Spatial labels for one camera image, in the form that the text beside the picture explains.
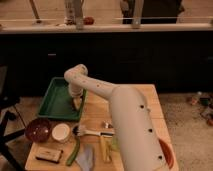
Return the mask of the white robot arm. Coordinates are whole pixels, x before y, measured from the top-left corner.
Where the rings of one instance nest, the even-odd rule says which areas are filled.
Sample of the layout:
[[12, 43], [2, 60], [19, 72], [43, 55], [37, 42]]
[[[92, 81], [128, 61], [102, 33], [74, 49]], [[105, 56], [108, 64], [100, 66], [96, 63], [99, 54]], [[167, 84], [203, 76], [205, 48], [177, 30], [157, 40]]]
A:
[[108, 101], [124, 171], [169, 171], [146, 97], [137, 88], [91, 78], [83, 64], [66, 70], [64, 78], [71, 96], [85, 89]]

